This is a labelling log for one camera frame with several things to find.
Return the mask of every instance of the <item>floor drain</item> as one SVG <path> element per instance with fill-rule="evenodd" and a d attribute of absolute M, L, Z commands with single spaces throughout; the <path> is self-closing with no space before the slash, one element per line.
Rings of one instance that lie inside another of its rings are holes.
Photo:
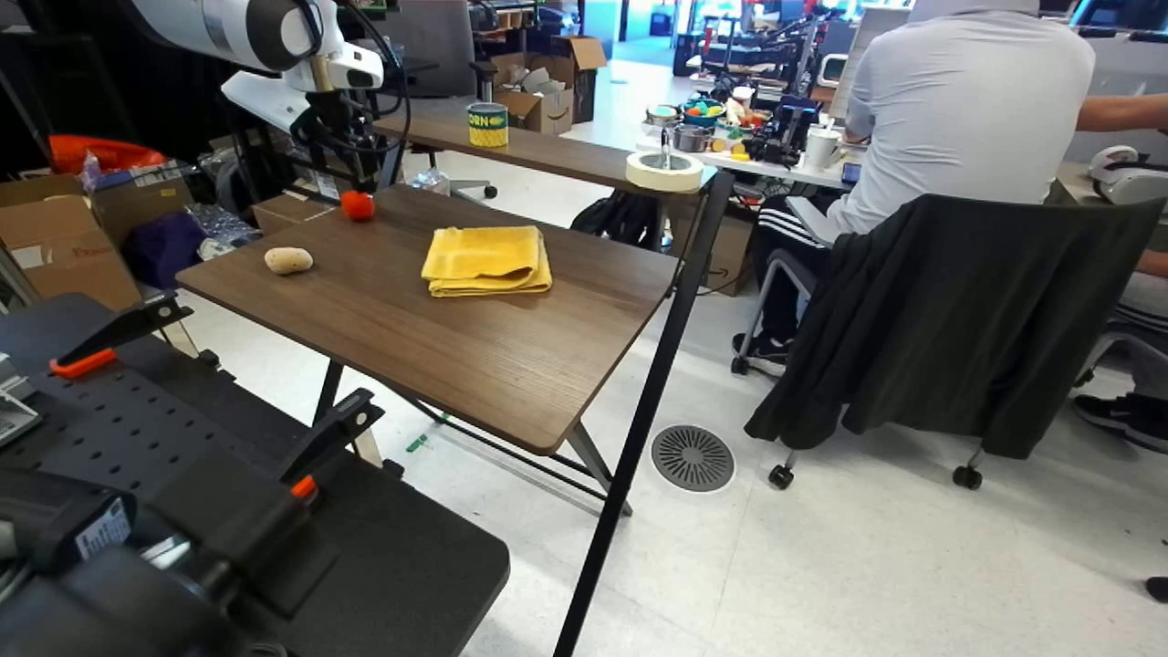
<path fill-rule="evenodd" d="M 700 429 L 669 429 L 652 437 L 652 465 L 659 477 L 680 491 L 710 494 L 732 477 L 726 442 Z"/>

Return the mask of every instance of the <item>office chair wheel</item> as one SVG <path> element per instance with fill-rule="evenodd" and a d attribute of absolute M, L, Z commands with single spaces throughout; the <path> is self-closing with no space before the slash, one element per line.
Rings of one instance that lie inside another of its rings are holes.
<path fill-rule="evenodd" d="M 956 468 L 956 471 L 951 471 L 951 483 L 956 483 L 958 491 L 981 491 L 981 471 L 974 471 L 974 468 Z"/>
<path fill-rule="evenodd" d="M 1168 578 L 1151 578 L 1142 587 L 1154 604 L 1168 608 Z"/>
<path fill-rule="evenodd" d="M 216 354 L 216 352 L 200 352 L 200 354 L 195 354 L 195 367 L 200 367 L 205 380 L 216 380 L 216 378 L 220 378 L 220 354 Z"/>
<path fill-rule="evenodd" d="M 771 477 L 773 491 L 793 491 L 794 471 L 776 465 L 767 477 Z"/>

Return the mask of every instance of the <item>blue object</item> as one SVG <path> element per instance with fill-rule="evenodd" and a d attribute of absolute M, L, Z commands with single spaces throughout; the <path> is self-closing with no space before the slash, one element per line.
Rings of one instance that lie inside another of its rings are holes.
<path fill-rule="evenodd" d="M 195 222 L 186 213 L 180 213 L 126 233 L 120 257 L 142 286 L 180 289 L 180 269 L 200 264 L 200 243 L 205 230 L 195 230 Z"/>
<path fill-rule="evenodd" d="M 849 190 L 860 184 L 860 163 L 846 160 L 838 184 Z"/>

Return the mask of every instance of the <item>box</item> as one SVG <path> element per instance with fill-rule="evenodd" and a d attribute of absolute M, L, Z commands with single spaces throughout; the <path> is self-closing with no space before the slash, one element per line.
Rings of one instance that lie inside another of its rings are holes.
<path fill-rule="evenodd" d="M 283 228 L 298 228 L 298 222 L 312 222 L 312 219 L 333 217 L 333 213 L 335 213 L 335 206 L 320 206 L 320 201 L 306 201 L 306 196 L 293 196 L 293 195 L 279 195 L 279 196 L 251 206 L 251 217 L 256 217 L 264 233 L 272 233 L 272 230 L 283 230 Z"/>
<path fill-rule="evenodd" d="M 85 196 L 0 208 L 0 243 L 34 281 L 36 296 L 49 300 L 81 291 L 108 309 L 142 305 L 136 279 Z"/>
<path fill-rule="evenodd" d="M 93 195 L 85 195 L 76 179 L 46 177 L 46 179 L 0 184 L 0 208 L 30 206 L 58 195 L 88 196 L 98 228 L 108 233 L 118 247 L 136 228 L 180 217 L 194 201 L 183 177 L 138 177 L 122 187 L 108 187 Z"/>
<path fill-rule="evenodd" d="M 531 54 L 556 82 L 573 92 L 573 122 L 586 123 L 596 117 L 596 73 L 604 66 L 604 47 L 586 37 L 557 39 L 556 54 Z"/>
<path fill-rule="evenodd" d="M 536 54 L 495 54 L 491 58 L 491 98 L 507 105 L 513 127 L 545 132 L 545 135 L 560 135 L 573 127 L 573 92 L 518 92 L 513 70 L 545 70 L 536 66 Z"/>
<path fill-rule="evenodd" d="M 90 206 L 108 243 L 120 247 L 136 228 L 180 217 L 194 196 L 183 177 L 138 177 L 126 187 L 93 190 Z"/>
<path fill-rule="evenodd" d="M 76 179 L 65 179 L 65 177 L 0 184 L 0 208 L 34 206 L 58 195 L 85 195 L 85 190 Z"/>
<path fill-rule="evenodd" d="M 694 201 L 671 201 L 663 206 L 663 217 L 671 219 L 671 252 L 683 257 L 683 247 L 691 246 L 691 230 L 694 230 Z M 710 246 L 709 257 L 709 275 L 703 275 L 703 289 L 721 291 L 721 296 L 738 296 L 742 289 L 749 289 L 751 281 L 751 233 L 755 222 L 738 219 L 738 217 L 721 217 L 719 222 L 719 239 Z"/>

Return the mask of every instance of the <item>red object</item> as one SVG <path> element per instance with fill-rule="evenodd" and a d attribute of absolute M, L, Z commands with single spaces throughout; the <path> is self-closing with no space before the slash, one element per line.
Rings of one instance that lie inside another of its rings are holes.
<path fill-rule="evenodd" d="M 93 138 L 93 135 L 46 135 L 46 150 L 49 150 L 49 172 L 58 177 L 81 177 L 88 155 L 98 156 L 101 172 L 166 163 L 166 156 L 155 150 L 144 150 L 138 143 Z"/>
<path fill-rule="evenodd" d="M 346 190 L 338 195 L 338 208 L 351 222 L 371 222 L 377 219 L 377 201 L 371 195 L 361 195 L 361 190 Z"/>
<path fill-rule="evenodd" d="M 76 385 L 76 380 L 85 380 L 85 378 L 93 378 L 93 371 L 108 368 L 114 362 L 118 362 L 118 352 L 93 352 L 93 354 L 76 358 L 76 362 L 70 362 L 70 367 L 60 367 L 58 358 L 49 358 L 49 362 L 46 362 L 46 371 L 58 378 L 58 380 Z"/>
<path fill-rule="evenodd" d="M 293 487 L 293 499 L 298 499 L 298 505 L 312 505 L 318 496 L 320 496 L 320 487 L 318 487 L 318 477 L 312 477 L 312 476 L 294 477 L 294 487 Z"/>

